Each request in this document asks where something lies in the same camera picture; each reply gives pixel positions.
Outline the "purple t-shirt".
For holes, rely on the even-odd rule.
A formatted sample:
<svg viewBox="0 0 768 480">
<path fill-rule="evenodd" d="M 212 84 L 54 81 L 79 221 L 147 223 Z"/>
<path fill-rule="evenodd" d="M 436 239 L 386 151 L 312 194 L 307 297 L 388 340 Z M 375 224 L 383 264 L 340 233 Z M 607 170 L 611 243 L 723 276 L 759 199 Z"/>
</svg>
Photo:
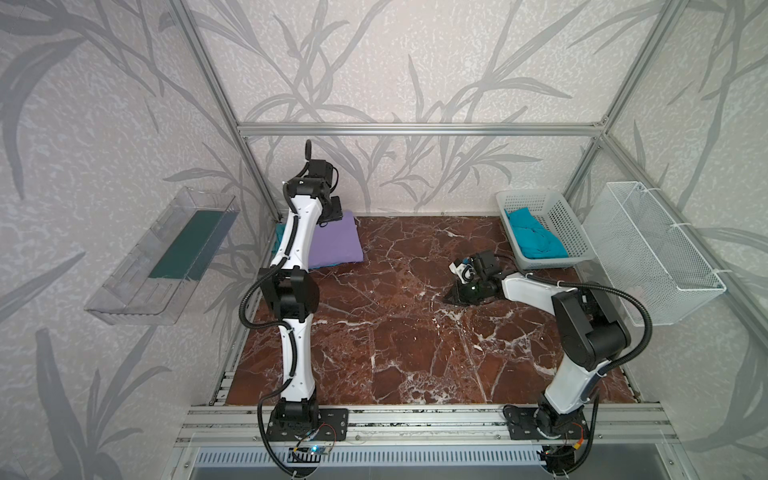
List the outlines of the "purple t-shirt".
<svg viewBox="0 0 768 480">
<path fill-rule="evenodd" d="M 309 250 L 310 269 L 360 263 L 363 260 L 357 224 L 351 211 L 344 211 L 341 220 L 315 227 Z"/>
</svg>

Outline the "grey plastic laundry basket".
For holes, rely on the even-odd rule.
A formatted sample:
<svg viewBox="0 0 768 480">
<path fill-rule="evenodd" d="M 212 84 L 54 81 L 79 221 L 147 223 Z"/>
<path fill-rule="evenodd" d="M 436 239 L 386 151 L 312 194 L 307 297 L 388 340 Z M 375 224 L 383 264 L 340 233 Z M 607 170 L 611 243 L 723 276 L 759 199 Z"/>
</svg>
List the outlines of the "grey plastic laundry basket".
<svg viewBox="0 0 768 480">
<path fill-rule="evenodd" d="M 561 194 L 506 190 L 496 194 L 496 202 L 519 269 L 570 268 L 595 258 L 581 223 Z"/>
</svg>

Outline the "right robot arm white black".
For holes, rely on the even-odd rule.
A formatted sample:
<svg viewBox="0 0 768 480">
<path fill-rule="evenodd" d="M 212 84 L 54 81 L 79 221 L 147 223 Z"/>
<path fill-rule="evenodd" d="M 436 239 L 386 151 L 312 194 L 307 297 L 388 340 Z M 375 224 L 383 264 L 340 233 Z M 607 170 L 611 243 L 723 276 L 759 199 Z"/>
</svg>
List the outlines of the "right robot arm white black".
<svg viewBox="0 0 768 480">
<path fill-rule="evenodd" d="M 451 305 L 481 305 L 492 299 L 535 307 L 555 317 L 563 359 L 538 401 L 536 422 L 554 430 L 573 421 L 607 372 L 618 365 L 631 336 L 613 296 L 636 299 L 597 283 L 562 282 L 502 269 L 483 251 L 449 265 L 455 283 L 444 297 Z"/>
</svg>

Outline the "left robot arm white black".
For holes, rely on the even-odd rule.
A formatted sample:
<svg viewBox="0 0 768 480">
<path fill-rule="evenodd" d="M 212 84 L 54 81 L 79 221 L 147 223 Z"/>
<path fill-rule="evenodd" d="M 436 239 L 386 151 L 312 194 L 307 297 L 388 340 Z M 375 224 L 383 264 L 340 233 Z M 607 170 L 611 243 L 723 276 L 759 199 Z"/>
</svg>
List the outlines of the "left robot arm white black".
<svg viewBox="0 0 768 480">
<path fill-rule="evenodd" d="M 319 420 L 311 326 L 320 294 L 309 273 L 309 250 L 316 226 L 341 218 L 339 198 L 333 194 L 335 173 L 329 162 L 310 159 L 284 183 L 285 230 L 270 267 L 262 271 L 262 295 L 278 322 L 283 355 L 283 385 L 272 421 L 311 430 Z"/>
</svg>

